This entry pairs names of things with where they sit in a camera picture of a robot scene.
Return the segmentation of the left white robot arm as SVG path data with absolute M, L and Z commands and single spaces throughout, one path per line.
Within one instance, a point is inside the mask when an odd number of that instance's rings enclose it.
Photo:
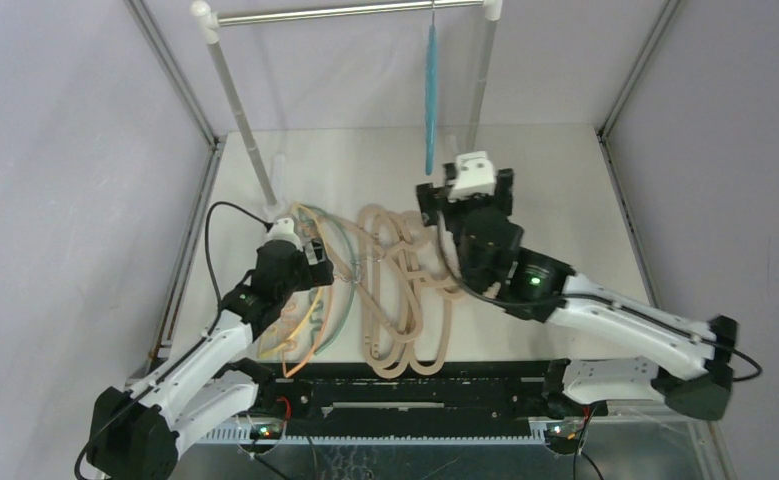
M 256 265 L 217 304 L 198 341 L 132 386 L 96 399 L 74 475 L 88 463 L 112 479 L 166 479 L 182 455 L 228 418 L 276 407 L 276 375 L 244 352 L 281 316 L 297 292 L 332 284 L 322 240 L 269 240 Z

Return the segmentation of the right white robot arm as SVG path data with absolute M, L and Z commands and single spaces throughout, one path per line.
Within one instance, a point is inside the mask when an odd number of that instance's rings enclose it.
M 473 298 L 524 321 L 579 330 L 621 345 L 632 358 L 554 360 L 544 406 L 557 416 L 579 406 L 620 400 L 657 401 L 697 420 L 721 420 L 735 384 L 739 325 L 718 315 L 691 320 L 614 292 L 571 265 L 522 245 L 511 220 L 511 169 L 474 174 L 447 166 L 443 185 L 415 195 L 422 222 L 457 259 L 449 277 Z

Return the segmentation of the yellow wire hanger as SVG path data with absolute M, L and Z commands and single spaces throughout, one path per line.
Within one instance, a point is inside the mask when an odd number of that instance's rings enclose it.
M 304 233 L 317 235 L 322 239 L 319 220 L 315 211 L 301 203 L 294 203 L 290 209 L 292 216 L 299 222 L 300 229 Z M 298 296 L 294 295 L 284 306 L 280 319 L 270 328 L 271 332 L 263 334 L 259 342 L 258 358 L 270 360 L 275 355 L 279 355 L 283 363 L 286 363 L 285 357 L 288 353 L 298 349 L 298 341 L 301 331 L 311 322 L 312 317 L 321 313 L 324 308 L 322 296 L 324 287 L 317 287 L 309 291 L 306 300 L 310 300 L 310 306 L 303 312 L 301 318 L 298 318 Z

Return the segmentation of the beige plastic hanger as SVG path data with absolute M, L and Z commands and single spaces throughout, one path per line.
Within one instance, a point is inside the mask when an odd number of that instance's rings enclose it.
M 441 244 L 437 234 L 425 227 L 418 213 L 405 211 L 401 216 L 401 236 L 406 246 L 402 248 L 410 278 L 418 280 L 427 288 L 434 289 L 448 301 L 457 301 L 465 296 L 463 290 L 450 277 L 444 262 L 439 256 Z M 429 250 L 434 251 L 438 265 L 432 271 L 422 262 L 420 256 Z
M 414 356 L 414 342 L 423 330 L 420 297 L 412 274 L 418 270 L 417 247 L 407 218 L 378 205 L 357 216 L 363 279 L 357 287 L 362 307 L 363 357 L 384 379 L 399 377 Z M 381 268 L 399 281 L 400 313 L 392 320 L 381 303 Z
M 429 260 L 433 253 L 429 250 L 420 259 L 429 269 L 435 271 L 437 266 Z M 452 333 L 452 321 L 456 301 L 448 301 L 434 289 L 427 288 L 422 282 L 414 280 L 415 292 L 420 297 L 423 330 L 414 342 L 414 356 L 406 372 L 432 376 L 438 373 L 448 353 Z

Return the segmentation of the white clothes rack frame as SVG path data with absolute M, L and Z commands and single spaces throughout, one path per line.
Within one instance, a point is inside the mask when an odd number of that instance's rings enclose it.
M 217 13 L 206 1 L 191 3 L 190 12 L 202 33 L 214 69 L 224 90 L 225 98 L 241 135 L 243 145 L 251 161 L 266 204 L 278 207 L 280 201 L 275 194 L 269 174 L 265 168 L 262 154 L 257 146 L 249 124 L 243 102 L 240 99 L 231 70 L 220 40 L 220 30 L 242 25 L 270 24 L 282 22 L 306 21 L 324 18 L 354 17 L 365 15 L 391 14 L 407 11 L 429 11 L 438 9 L 478 7 L 485 18 L 483 46 L 476 73 L 470 119 L 464 146 L 475 149 L 480 125 L 483 100 L 485 97 L 491 55 L 497 27 L 501 19 L 503 3 L 501 1 L 383 1 L 365 4 L 347 4 L 322 6 L 306 9 L 269 10 L 259 12 Z

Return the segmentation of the orange wire hanger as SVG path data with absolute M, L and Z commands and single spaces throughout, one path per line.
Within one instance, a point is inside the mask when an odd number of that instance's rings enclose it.
M 307 225 L 305 220 L 302 221 L 304 224 L 304 229 L 309 230 L 314 237 L 324 241 L 321 221 L 314 210 L 301 203 L 295 203 L 292 206 L 292 211 L 297 213 L 299 218 L 302 216 L 309 218 L 311 220 L 310 226 Z M 299 324 L 299 329 L 295 329 L 293 331 L 293 333 L 298 333 L 307 326 L 310 327 L 309 348 L 306 350 L 303 358 L 292 367 L 288 366 L 286 353 L 281 354 L 281 367 L 285 378 L 294 377 L 300 370 L 307 366 L 316 355 L 317 350 L 321 346 L 321 343 L 325 337 L 325 331 L 327 329 L 330 312 L 332 311 L 333 298 L 334 290 L 332 285 L 329 287 L 319 287 L 316 290 L 315 295 L 312 297 L 310 307 Z

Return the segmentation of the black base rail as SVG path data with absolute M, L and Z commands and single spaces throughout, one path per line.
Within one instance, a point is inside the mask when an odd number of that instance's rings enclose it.
M 317 363 L 292 379 L 277 369 L 257 403 L 200 429 L 206 443 L 451 443 L 536 441 L 556 422 L 579 426 L 609 405 L 556 393 L 554 361 L 449 362 L 426 376 L 384 379 L 365 364 Z

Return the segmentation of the blue wire hanger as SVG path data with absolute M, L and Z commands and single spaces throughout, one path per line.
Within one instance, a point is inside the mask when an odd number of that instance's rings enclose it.
M 438 104 L 438 47 L 435 25 L 435 2 L 431 2 L 431 21 L 428 28 L 428 43 L 425 57 L 425 90 L 424 90 L 424 120 L 425 120 L 425 167 L 430 176 L 434 170 L 436 156 L 437 104 Z

